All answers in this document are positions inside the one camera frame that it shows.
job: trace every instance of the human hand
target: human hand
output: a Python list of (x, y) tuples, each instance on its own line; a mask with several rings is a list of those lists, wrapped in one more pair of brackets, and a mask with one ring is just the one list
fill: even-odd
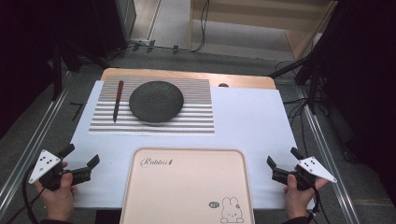
[[(76, 186), (71, 186), (73, 182), (72, 174), (64, 174), (61, 179), (61, 186), (55, 191), (44, 189), (40, 198), (47, 208), (48, 219), (58, 221), (69, 221), (74, 212), (73, 194), (77, 191)], [(43, 186), (36, 181), (35, 187), (41, 192)]]
[[(319, 178), (315, 183), (317, 190), (326, 185), (328, 180)], [(286, 214), (289, 219), (295, 217), (305, 217), (306, 207), (312, 200), (315, 192), (313, 189), (306, 189), (304, 191), (297, 190), (297, 180), (294, 175), (288, 175), (288, 186), (284, 188), (286, 194)]]

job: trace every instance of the rabbit cartoon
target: rabbit cartoon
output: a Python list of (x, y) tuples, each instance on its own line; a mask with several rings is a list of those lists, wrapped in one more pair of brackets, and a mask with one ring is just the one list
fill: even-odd
[(236, 198), (224, 198), (221, 223), (243, 223), (242, 210)]

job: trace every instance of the round plate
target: round plate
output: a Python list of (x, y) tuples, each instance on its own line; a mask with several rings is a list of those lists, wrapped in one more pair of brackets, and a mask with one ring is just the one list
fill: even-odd
[(174, 118), (183, 107), (180, 89), (165, 81), (150, 81), (132, 92), (129, 107), (134, 115), (146, 122), (166, 122)]

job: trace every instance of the gray striped mat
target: gray striped mat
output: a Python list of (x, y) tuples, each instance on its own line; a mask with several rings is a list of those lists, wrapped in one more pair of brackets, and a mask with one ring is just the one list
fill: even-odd
[[(117, 122), (113, 121), (119, 81), (123, 81)], [(184, 105), (180, 113), (168, 122), (147, 123), (139, 120), (129, 108), (129, 98), (138, 86), (154, 80), (170, 82), (180, 88)], [(215, 126), (209, 81), (206, 79), (107, 77), (93, 113), (89, 133), (213, 136)]]

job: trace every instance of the tray lid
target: tray lid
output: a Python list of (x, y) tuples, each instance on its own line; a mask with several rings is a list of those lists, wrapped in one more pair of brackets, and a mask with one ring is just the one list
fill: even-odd
[(120, 223), (254, 223), (245, 158), (236, 149), (138, 149)]

